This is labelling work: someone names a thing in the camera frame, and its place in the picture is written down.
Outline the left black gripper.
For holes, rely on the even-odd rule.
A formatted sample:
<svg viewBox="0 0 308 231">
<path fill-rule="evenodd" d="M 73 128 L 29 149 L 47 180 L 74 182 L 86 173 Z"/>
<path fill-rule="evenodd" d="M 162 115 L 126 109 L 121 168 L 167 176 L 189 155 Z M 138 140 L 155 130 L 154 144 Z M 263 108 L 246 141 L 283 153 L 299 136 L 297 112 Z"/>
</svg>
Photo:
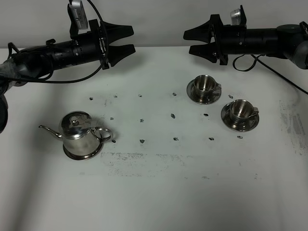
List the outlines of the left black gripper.
<svg viewBox="0 0 308 231">
<path fill-rule="evenodd" d="M 118 62 L 136 52 L 133 44 L 122 46 L 109 46 L 108 62 L 104 61 L 105 51 L 102 45 L 102 30 L 99 26 L 98 20 L 90 20 L 90 31 L 76 36 L 76 45 L 78 51 L 78 58 L 81 63 L 90 63 L 100 61 L 102 70 L 109 69 L 109 64 L 114 67 Z M 108 43 L 111 44 L 117 40 L 127 38 L 134 35 L 132 26 L 115 25 L 103 22 L 106 29 L 106 36 Z"/>
</svg>

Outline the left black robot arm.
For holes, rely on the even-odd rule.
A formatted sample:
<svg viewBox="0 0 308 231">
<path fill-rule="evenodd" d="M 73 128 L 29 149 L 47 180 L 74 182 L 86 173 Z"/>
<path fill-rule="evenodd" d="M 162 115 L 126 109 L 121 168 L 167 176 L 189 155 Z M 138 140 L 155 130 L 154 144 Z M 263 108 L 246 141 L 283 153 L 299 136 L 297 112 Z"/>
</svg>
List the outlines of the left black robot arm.
<svg viewBox="0 0 308 231">
<path fill-rule="evenodd" d="M 46 41 L 44 46 L 18 50 L 8 44 L 9 55 L 0 65 L 0 129 L 8 122 L 8 104 L 4 94 L 13 86 L 28 82 L 48 83 L 55 70 L 99 61 L 102 69 L 115 66 L 119 61 L 135 52 L 134 45 L 113 46 L 112 43 L 134 34 L 132 26 L 114 25 L 90 21 L 90 31 L 75 32 L 70 41 L 56 43 Z"/>
</svg>

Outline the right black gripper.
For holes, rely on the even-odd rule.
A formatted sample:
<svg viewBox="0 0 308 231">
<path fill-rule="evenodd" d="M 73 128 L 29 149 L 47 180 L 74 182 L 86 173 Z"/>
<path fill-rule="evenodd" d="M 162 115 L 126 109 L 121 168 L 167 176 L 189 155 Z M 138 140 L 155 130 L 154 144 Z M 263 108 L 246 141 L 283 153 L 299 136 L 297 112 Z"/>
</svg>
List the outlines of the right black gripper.
<svg viewBox="0 0 308 231">
<path fill-rule="evenodd" d="M 189 54 L 195 55 L 214 63 L 215 58 L 219 59 L 220 65 L 228 64 L 226 48 L 240 43 L 240 35 L 246 30 L 246 26 L 224 25 L 219 14 L 212 14 L 210 20 L 198 27 L 186 30 L 184 40 L 195 40 L 205 42 L 204 45 L 193 45 Z"/>
</svg>

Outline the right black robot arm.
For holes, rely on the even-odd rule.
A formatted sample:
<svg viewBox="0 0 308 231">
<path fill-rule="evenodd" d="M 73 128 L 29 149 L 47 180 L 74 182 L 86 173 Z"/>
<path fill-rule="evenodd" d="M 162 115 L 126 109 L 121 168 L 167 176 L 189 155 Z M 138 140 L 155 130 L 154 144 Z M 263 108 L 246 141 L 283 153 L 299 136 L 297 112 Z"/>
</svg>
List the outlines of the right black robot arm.
<svg viewBox="0 0 308 231">
<path fill-rule="evenodd" d="M 203 42 L 191 46 L 190 54 L 220 65 L 227 65 L 229 55 L 259 54 L 288 59 L 300 69 L 308 67 L 308 25 L 305 22 L 248 29 L 245 17 L 238 25 L 225 25 L 218 14 L 213 14 L 203 25 L 186 30 L 183 38 Z"/>
</svg>

